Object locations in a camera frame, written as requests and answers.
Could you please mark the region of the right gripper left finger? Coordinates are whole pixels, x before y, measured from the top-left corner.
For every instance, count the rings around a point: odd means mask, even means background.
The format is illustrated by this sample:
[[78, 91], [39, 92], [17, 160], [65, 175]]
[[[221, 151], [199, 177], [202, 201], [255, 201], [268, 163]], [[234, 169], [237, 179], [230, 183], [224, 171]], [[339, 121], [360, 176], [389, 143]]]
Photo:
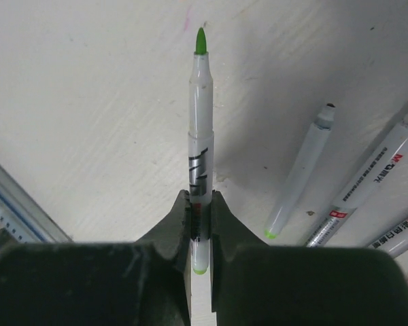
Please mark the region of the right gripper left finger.
[[0, 250], [0, 325], [189, 325], [189, 193], [135, 242]]

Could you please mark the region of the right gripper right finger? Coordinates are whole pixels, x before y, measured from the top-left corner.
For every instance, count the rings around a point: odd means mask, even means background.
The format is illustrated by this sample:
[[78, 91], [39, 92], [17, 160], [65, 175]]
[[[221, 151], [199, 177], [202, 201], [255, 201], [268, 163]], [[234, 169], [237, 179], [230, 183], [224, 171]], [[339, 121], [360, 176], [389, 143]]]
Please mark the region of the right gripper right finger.
[[219, 325], [408, 325], [408, 285], [381, 251], [266, 244], [214, 192], [211, 308]]

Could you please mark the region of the dark green capped marker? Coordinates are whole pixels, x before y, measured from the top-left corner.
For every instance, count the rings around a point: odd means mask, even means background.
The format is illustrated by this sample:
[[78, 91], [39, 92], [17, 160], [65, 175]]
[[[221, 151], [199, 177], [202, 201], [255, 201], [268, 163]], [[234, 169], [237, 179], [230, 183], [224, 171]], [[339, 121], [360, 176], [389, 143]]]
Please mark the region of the dark green capped marker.
[[189, 80], [188, 177], [192, 209], [191, 266], [195, 274], [209, 266], [214, 171], [214, 80], [204, 28], [197, 32]]

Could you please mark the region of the brown capped marker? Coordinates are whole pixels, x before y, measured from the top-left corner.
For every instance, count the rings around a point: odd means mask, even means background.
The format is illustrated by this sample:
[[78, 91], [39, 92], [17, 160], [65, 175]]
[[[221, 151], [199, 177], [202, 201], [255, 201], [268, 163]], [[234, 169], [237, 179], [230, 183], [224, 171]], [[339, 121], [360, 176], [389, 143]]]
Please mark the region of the brown capped marker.
[[407, 154], [408, 114], [395, 124], [367, 161], [335, 196], [304, 245], [324, 246], [369, 196], [379, 189], [381, 182]]

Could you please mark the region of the yellow capped marker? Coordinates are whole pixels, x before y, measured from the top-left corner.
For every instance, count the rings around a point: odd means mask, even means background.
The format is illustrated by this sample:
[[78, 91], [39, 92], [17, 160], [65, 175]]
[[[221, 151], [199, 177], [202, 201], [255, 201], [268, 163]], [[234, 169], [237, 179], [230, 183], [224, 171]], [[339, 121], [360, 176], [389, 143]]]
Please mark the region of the yellow capped marker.
[[393, 258], [408, 251], [408, 217], [385, 231], [369, 244], [367, 248], [379, 249]]

